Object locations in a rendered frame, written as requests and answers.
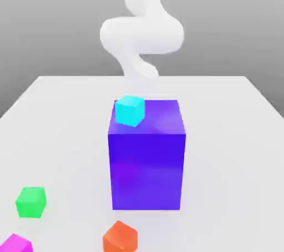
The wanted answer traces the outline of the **small orange cube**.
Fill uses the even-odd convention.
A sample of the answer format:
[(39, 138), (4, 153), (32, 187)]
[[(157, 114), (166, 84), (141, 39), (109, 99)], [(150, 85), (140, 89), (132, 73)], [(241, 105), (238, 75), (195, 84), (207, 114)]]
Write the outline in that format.
[(103, 252), (135, 252), (138, 248), (138, 232), (121, 221), (103, 235)]

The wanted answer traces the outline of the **small magenta cube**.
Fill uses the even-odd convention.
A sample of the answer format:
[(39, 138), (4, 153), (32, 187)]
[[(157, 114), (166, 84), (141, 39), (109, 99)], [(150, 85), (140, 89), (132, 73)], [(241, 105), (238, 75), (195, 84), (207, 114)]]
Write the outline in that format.
[(33, 246), (31, 241), (12, 234), (0, 246), (0, 252), (33, 252)]

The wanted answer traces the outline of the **large purple box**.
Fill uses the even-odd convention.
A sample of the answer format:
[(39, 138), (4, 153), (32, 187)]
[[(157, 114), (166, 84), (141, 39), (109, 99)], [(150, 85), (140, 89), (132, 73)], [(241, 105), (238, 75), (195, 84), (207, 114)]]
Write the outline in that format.
[(137, 127), (110, 118), (108, 149), (114, 210), (179, 210), (186, 131), (177, 100), (147, 100)]

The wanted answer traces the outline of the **small cyan cube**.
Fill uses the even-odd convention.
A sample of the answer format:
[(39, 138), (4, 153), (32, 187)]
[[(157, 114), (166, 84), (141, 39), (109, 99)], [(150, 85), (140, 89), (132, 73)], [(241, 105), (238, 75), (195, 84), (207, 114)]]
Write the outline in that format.
[(136, 96), (124, 96), (115, 102), (115, 121), (136, 127), (145, 118), (145, 100)]

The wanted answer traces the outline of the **small green cube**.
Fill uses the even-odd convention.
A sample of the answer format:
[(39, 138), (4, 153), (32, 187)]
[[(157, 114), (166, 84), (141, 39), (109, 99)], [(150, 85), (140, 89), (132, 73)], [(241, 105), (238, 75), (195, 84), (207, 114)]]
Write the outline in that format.
[(40, 218), (47, 204), (44, 187), (24, 187), (15, 204), (20, 218)]

